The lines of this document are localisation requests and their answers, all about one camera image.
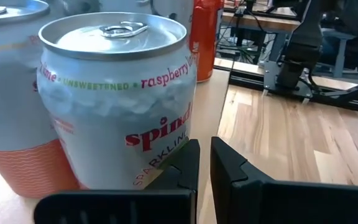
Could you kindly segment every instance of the sparkling water can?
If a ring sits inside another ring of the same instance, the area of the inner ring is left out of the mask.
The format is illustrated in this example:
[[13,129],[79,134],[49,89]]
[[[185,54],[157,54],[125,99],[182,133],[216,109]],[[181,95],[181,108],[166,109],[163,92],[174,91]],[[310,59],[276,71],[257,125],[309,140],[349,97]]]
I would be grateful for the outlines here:
[[100,12],[51,22],[39,36],[39,93],[80,184],[143,189],[189,135],[196,67],[185,27]]
[[78,188],[37,92],[38,31],[54,19],[49,12],[36,0],[0,5],[0,173],[32,198]]

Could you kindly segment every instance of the cable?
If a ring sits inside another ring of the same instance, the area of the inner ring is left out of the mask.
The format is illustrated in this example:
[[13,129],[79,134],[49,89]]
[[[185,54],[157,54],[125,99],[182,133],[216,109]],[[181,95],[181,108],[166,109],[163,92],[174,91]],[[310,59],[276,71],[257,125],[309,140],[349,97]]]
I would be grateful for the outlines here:
[[320,87],[313,80],[313,69],[312,68],[309,68],[308,80],[309,80],[311,86],[313,87],[313,90],[320,93]]
[[314,87],[313,87],[313,85],[312,84],[310,84],[310,83],[308,83],[308,82],[306,82],[304,79],[302,79],[301,77],[299,77],[299,79],[298,79],[300,82],[302,82],[302,83],[304,83],[306,86],[308,86],[309,87],[309,89],[310,89],[310,91],[312,91],[313,92],[313,90],[314,90]]
[[[268,46],[269,43],[271,43],[272,41],[274,41],[274,39],[275,39],[275,37],[269,39],[266,43],[264,43],[264,44],[266,44],[266,47]],[[270,54],[272,53],[272,49],[273,49],[273,47],[271,47],[270,50],[269,50],[267,53],[265,53],[265,56],[264,56],[263,59],[262,59],[263,61],[266,60],[266,59],[268,59],[268,57],[269,57]]]
[[256,23],[258,23],[258,27],[261,31],[265,32],[266,34],[274,34],[273,32],[267,32],[263,27],[262,25],[260,25],[260,22],[258,20],[258,18],[254,15],[254,13],[252,13],[250,10],[246,9],[245,10],[247,11],[248,14],[250,14],[255,20],[256,20]]
[[219,42],[221,41],[221,39],[224,37],[224,34],[226,33],[227,29],[231,26],[231,23],[233,22],[233,19],[234,19],[234,18],[235,18],[235,14],[230,18],[229,24],[226,26],[226,28],[225,28],[225,30],[224,30],[222,36],[220,36],[220,38],[219,38],[218,41],[216,42],[216,45],[218,45],[218,43],[219,43]]

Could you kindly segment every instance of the aluminum can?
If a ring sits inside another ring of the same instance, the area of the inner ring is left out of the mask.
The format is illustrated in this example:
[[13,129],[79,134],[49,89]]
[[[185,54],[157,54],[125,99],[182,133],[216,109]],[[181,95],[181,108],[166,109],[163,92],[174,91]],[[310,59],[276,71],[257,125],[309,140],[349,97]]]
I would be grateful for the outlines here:
[[190,35],[194,0],[49,0],[66,16],[91,12],[136,12],[163,16],[184,25]]
[[41,28],[39,93],[80,184],[143,189],[189,135],[196,67],[186,29],[100,12]]
[[207,81],[212,76],[223,7],[223,0],[195,1],[190,50],[196,58],[197,82]]
[[48,112],[37,93],[39,29],[48,4],[0,5],[0,173],[13,191],[40,198],[78,188]]

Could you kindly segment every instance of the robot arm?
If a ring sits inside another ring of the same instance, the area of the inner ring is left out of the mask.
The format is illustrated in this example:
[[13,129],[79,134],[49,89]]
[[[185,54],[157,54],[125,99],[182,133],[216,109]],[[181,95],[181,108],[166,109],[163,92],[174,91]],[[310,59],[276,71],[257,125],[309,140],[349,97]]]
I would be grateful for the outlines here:
[[324,12],[334,9],[336,2],[309,0],[302,23],[292,32],[278,61],[282,64],[276,79],[277,86],[292,90],[296,87],[304,68],[314,68],[320,57],[323,41],[320,20]]

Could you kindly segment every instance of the red text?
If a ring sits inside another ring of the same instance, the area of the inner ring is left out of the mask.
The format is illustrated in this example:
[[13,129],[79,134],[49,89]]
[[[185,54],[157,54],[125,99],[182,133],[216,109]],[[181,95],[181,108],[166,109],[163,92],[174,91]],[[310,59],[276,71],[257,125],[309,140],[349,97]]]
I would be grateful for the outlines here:
[[165,137],[168,134],[176,131],[180,126],[182,126],[190,117],[191,114],[191,103],[188,104],[188,108],[185,114],[170,124],[167,124],[167,117],[163,117],[160,120],[161,127],[155,128],[150,131],[146,131],[142,134],[130,134],[125,137],[127,146],[137,146],[139,144],[142,145],[143,152],[147,152],[152,150],[152,142]]
[[40,73],[47,78],[48,80],[50,80],[51,82],[54,82],[57,78],[56,74],[53,74],[50,70],[48,70],[47,64],[41,63],[41,66],[39,67]]
[[157,85],[166,86],[168,82],[181,77],[182,75],[187,75],[189,72],[189,67],[191,64],[184,63],[182,66],[180,66],[177,69],[171,70],[167,68],[167,73],[164,75],[160,75],[157,77],[141,80],[142,81],[142,88],[146,87],[153,87]]

